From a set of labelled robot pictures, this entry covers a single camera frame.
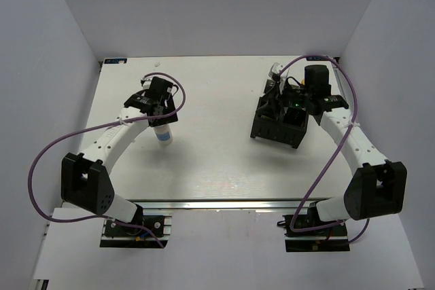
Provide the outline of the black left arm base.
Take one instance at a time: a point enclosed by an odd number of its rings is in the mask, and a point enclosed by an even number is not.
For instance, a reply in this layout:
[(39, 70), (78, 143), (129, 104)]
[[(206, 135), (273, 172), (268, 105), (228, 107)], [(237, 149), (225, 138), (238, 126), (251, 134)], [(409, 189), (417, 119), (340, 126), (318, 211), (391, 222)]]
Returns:
[(171, 217), (145, 214), (143, 207), (129, 201), (115, 202), (104, 213), (101, 248), (163, 249), (171, 232)]

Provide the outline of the blue-labelled white granule jar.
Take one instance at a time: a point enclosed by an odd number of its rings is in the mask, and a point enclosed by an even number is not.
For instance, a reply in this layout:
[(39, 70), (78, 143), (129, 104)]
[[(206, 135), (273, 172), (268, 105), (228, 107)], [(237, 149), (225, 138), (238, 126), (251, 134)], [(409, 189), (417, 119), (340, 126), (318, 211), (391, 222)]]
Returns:
[(173, 142), (173, 135), (168, 124), (154, 127), (154, 133), (162, 146), (170, 145)]

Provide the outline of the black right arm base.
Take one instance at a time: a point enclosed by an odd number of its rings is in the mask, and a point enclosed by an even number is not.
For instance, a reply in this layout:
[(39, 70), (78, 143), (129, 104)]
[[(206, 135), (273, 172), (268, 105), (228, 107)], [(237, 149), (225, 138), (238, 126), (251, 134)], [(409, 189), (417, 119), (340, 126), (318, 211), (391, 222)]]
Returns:
[(309, 232), (290, 229), (293, 215), (284, 215), (277, 227), (284, 230), (285, 251), (288, 253), (349, 252), (347, 228), (344, 224)]

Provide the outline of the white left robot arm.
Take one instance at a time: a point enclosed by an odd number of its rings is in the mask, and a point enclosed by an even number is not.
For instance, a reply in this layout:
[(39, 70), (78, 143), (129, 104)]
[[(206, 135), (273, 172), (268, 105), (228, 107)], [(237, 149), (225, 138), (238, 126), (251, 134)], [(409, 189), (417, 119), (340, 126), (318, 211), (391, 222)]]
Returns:
[(130, 235), (143, 229), (142, 209), (115, 193), (110, 173), (124, 151), (147, 128), (154, 130), (160, 144), (171, 144), (170, 124), (178, 121), (172, 94), (177, 86), (173, 82), (151, 77), (143, 79), (141, 85), (142, 90), (123, 104), (115, 126), (107, 128), (79, 154), (68, 153), (61, 164), (63, 201), (120, 221), (120, 227)]

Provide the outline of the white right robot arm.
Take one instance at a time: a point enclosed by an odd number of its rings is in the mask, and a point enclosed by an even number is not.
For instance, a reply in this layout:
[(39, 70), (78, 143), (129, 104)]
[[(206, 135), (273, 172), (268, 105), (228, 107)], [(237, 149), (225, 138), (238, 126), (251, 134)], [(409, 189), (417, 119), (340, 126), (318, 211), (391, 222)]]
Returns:
[(273, 86), (268, 102), (286, 113), (302, 111), (315, 118), (317, 124), (336, 143), (337, 149), (320, 172), (324, 175), (335, 158), (342, 154), (352, 178), (341, 196), (310, 204), (304, 223), (297, 232), (324, 234), (331, 226), (348, 219), (355, 221), (402, 211), (407, 169), (402, 162), (392, 162), (368, 139), (356, 123), (357, 109), (350, 107), (340, 94), (332, 93), (326, 65), (304, 68), (304, 83), (290, 82), (279, 64), (269, 73)]

